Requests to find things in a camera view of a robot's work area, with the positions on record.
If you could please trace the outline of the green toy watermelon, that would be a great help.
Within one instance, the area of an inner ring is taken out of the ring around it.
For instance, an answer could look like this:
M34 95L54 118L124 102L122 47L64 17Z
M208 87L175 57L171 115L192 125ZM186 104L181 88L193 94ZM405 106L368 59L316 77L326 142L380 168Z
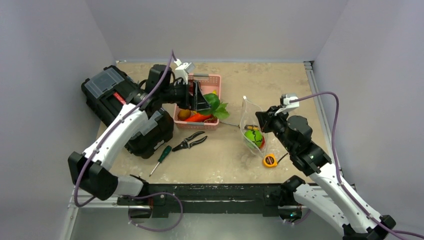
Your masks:
M244 136L259 148L261 139L263 138L263 135L259 130L247 130L244 133Z

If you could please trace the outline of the red toy apple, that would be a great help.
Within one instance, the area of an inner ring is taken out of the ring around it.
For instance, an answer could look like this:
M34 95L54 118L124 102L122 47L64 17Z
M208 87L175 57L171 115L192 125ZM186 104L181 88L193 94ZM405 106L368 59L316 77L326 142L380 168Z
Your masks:
M261 142L260 142L260 145L259 145L259 149L262 149L263 147L264 147L264 145L265 145L265 138L263 137L262 139L261 139Z

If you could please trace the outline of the clear zip top bag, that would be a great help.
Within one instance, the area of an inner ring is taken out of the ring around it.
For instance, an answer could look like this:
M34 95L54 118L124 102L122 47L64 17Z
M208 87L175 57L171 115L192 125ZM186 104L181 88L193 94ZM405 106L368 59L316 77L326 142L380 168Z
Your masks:
M268 135L262 132L256 116L257 112L262 111L259 105L250 101L247 96L243 96L239 123L241 139L247 149L259 158L266 156L268 140Z

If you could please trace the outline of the green toy leaf vegetable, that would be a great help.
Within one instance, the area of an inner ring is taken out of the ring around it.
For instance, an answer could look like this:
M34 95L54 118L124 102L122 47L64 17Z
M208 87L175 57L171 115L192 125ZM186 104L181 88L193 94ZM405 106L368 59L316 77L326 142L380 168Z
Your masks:
M205 100L209 103L210 109L198 111L201 115L212 115L219 120L227 119L230 113L226 107L228 103L221 102L219 97L214 93L207 93L204 95Z

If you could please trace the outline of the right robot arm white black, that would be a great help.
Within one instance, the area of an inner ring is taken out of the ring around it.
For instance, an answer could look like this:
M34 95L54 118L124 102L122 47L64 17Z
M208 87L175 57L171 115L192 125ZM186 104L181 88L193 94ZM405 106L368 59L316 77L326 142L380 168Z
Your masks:
M298 176L281 189L288 204L295 201L320 216L344 240L383 240L396 226L390 215L382 215L367 204L344 180L327 153L312 141L308 120L299 115L279 112L277 106L257 111L255 116L264 133L273 133L287 150L293 165L310 177L324 194L315 192Z

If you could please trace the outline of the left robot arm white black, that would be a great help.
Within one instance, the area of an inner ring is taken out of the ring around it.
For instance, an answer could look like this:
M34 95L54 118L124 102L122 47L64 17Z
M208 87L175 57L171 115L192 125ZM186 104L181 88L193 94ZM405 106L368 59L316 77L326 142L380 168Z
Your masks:
M88 106L107 128L83 152L72 152L68 157L76 190L100 200L121 195L129 196L138 205L148 201L149 191L143 179L111 173L120 151L128 147L133 154L148 158L170 140L173 121L163 104L194 111L211 109L199 82L189 81L193 63L176 60L175 64L175 69L155 64L140 84L114 65L82 83Z

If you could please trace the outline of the black yellow screwdriver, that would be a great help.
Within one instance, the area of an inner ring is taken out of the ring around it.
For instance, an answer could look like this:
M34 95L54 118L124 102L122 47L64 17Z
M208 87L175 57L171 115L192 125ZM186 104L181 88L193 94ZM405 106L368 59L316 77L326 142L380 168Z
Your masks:
M240 124L236 124L236 123L230 123L230 122L225 122L225 121L221 121L220 123L241 128ZM246 125L244 125L243 129L244 130L256 130L256 131L260 130L260 128L257 125L253 125L253 124L246 124Z

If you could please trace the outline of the orange toy carrot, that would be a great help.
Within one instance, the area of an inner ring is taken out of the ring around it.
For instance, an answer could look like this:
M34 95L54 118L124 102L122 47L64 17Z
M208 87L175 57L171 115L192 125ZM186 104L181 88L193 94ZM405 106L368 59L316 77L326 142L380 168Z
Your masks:
M212 114L207 114L207 115L203 115L200 113L196 113L191 115L190 117L188 117L187 119L185 119L185 122L195 122L195 123L201 123L204 122L210 118L212 118L213 115Z

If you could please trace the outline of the brown toy kiwi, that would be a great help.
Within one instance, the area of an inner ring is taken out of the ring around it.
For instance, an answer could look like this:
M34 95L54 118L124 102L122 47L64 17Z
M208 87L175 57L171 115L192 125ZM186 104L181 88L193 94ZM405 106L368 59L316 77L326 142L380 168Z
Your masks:
M185 121L186 119L190 118L192 116L192 111L189 109L180 109L177 118L180 121Z

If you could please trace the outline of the pink plastic basket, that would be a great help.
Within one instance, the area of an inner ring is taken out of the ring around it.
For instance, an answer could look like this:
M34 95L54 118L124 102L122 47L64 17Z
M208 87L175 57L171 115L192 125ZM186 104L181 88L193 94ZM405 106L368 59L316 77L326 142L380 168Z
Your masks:
M216 91L217 96L221 99L221 82L222 78L218 74L191 73L188 75L188 83L199 81L200 89L203 94L210 94ZM196 129L196 130L216 130L220 123L219 120L213 122L186 122L178 119L180 108L175 106L173 111L173 120L175 125L180 129Z

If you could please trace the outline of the orange tape measure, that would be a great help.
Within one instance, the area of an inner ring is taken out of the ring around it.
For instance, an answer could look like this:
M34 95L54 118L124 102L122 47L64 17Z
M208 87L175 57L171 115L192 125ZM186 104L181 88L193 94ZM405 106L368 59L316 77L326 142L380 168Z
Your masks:
M289 153L285 153L279 159L276 158L274 153L267 154L263 160L262 164L266 168L274 168L276 167Z

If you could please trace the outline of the black pliers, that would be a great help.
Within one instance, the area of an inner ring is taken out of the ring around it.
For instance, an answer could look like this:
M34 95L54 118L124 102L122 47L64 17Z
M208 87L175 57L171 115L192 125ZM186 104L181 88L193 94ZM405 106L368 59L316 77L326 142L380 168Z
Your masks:
M203 135L205 133L206 133L205 131L197 131L197 132L193 133L192 135L184 138L177 146L173 147L171 151L176 152L176 151L183 150L183 149L190 149L190 148L192 148L196 145L199 145L199 144L205 142L206 139L208 138L207 135L205 135L205 136L203 136L199 139L196 139L196 137Z

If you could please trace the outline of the black tool box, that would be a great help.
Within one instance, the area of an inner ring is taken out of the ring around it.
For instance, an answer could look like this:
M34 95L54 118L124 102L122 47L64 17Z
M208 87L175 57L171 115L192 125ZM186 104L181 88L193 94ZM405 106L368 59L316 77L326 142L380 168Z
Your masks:
M160 79L164 65L155 64L150 68L148 78L137 83L114 65L87 78L81 84L86 104L96 116L109 126L119 115L126 103L137 105L152 90ZM164 108L150 112L147 123L129 139L125 148L129 153L143 159L150 158L155 151L173 138L174 121Z

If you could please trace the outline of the green handled screwdriver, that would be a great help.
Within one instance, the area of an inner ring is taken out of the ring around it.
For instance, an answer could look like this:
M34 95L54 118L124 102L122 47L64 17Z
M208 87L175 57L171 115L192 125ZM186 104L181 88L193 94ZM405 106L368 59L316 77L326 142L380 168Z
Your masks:
M158 166L165 160L165 158L170 154L171 151L172 151L172 147L170 145L167 145L164 148L164 150L162 151L159 159L157 160L157 163L156 163L155 167L150 172L149 177L151 177L154 174L154 172L156 171L156 169L158 168Z

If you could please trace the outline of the aluminium frame rail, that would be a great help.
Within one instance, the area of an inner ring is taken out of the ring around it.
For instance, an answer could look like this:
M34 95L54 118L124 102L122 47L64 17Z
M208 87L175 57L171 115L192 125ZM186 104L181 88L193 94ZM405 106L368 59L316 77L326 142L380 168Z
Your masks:
M316 93L319 93L320 90L319 90L317 82L316 82L312 63L313 63L312 61L304 61L303 62L311 92L312 92L312 94L316 94ZM325 143L326 143L326 148L328 150L328 155L332 159L334 159L334 154L333 154L333 149L332 149L332 128L331 128L331 126L328 122L327 116L326 116L326 112L325 112L325 109L324 109L324 106L323 106L322 96L320 95L320 96L314 97L313 101L314 101L314 104L315 104L315 108L316 108L316 111L317 111L317 114L318 114L318 118L319 118L319 121L320 121L322 131L323 131L323 135L324 135L324 139L325 139Z

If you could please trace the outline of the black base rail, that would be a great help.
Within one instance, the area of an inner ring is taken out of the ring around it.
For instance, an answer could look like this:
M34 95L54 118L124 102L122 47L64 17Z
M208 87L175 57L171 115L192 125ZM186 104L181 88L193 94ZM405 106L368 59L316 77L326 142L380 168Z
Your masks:
M229 184L149 184L142 191L147 199L119 197L119 206L140 208L136 218L166 218L170 213L185 214L257 214L300 220L306 208L294 199L291 183Z

